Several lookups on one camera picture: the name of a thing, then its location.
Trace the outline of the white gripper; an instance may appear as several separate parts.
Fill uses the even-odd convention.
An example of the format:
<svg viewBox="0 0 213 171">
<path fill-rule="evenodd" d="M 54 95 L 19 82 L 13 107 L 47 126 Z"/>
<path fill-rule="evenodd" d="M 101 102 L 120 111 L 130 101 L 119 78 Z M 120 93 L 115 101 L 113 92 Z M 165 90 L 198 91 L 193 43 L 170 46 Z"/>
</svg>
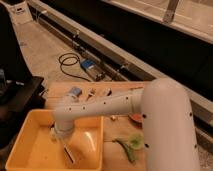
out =
<svg viewBox="0 0 213 171">
<path fill-rule="evenodd" d="M 52 139 L 64 139 L 70 137 L 74 132 L 74 124 L 68 123 L 64 127 L 59 128 L 56 123 L 50 127 L 50 137 Z"/>
</svg>

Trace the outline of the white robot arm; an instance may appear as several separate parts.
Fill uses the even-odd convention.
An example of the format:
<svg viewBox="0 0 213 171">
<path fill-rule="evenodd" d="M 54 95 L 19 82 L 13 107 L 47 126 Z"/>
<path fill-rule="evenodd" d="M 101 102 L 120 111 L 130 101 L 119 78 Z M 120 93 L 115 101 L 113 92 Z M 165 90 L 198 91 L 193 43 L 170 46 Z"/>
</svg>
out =
<svg viewBox="0 0 213 171">
<path fill-rule="evenodd" d="M 91 101 L 62 98 L 53 109 L 54 131 L 66 137 L 83 117 L 139 114 L 147 171 L 200 171 L 195 124 L 185 88 L 170 78 L 158 78 L 134 88 Z"/>
</svg>

